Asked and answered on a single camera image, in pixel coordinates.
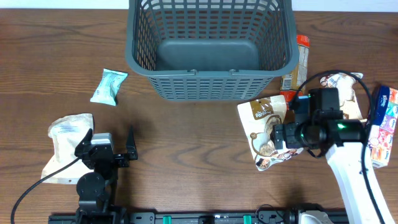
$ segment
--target gray basket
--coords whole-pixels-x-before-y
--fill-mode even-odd
[[[289,0],[130,0],[126,60],[168,100],[257,96],[298,60]]]

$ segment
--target brown tabletop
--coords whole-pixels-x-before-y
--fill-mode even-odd
[[[296,12],[308,35],[308,74],[329,69],[364,73],[373,89],[398,88],[398,14]],[[314,202],[343,208],[325,159],[307,153],[257,171],[236,105],[242,101],[176,103],[159,97],[124,59],[125,10],[0,10],[0,222],[39,180],[53,155],[50,124],[92,113],[95,132],[110,132],[123,151],[134,126],[139,160],[119,170],[116,203],[130,211],[255,210]],[[116,107],[90,103],[104,68],[126,71]],[[278,94],[280,78],[259,95]],[[308,88],[318,86],[313,82]],[[355,86],[363,113],[368,103]],[[398,218],[398,138],[388,167],[376,171]],[[21,203],[16,223],[45,223],[78,207],[75,185],[42,184]]]

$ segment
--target white package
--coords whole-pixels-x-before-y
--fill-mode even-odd
[[[90,102],[116,106],[114,98],[116,94],[118,94],[120,85],[126,77],[127,73],[104,69],[102,80],[95,90],[93,97],[90,99]]]
[[[54,143],[54,156],[42,171],[42,178],[61,169],[76,159],[75,148],[86,136],[89,129],[94,128],[93,115],[89,113],[70,115],[54,121],[49,127],[49,137]],[[77,184],[79,178],[91,172],[79,160],[71,167],[47,179],[51,184]]]

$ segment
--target teal package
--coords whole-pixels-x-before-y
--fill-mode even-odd
[[[102,80],[95,90],[93,97],[90,99],[90,102],[116,106],[114,98],[116,94],[118,94],[120,85],[126,77],[127,73],[104,69]]]

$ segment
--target white wall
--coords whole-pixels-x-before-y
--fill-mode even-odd
[[[292,0],[295,11],[398,12],[398,0]],[[0,0],[0,8],[128,9],[129,0]]]

